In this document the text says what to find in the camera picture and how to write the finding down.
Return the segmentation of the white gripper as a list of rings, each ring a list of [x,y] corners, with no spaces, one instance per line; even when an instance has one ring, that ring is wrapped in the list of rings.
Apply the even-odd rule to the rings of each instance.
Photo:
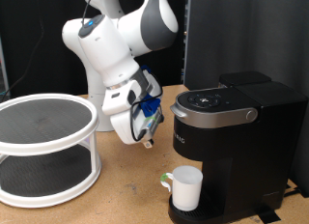
[[[146,149],[153,144],[153,136],[164,121],[161,108],[163,90],[155,76],[148,70],[139,70],[134,85],[141,93],[130,88],[127,94],[128,109],[111,116],[112,126],[125,144],[142,143]]]

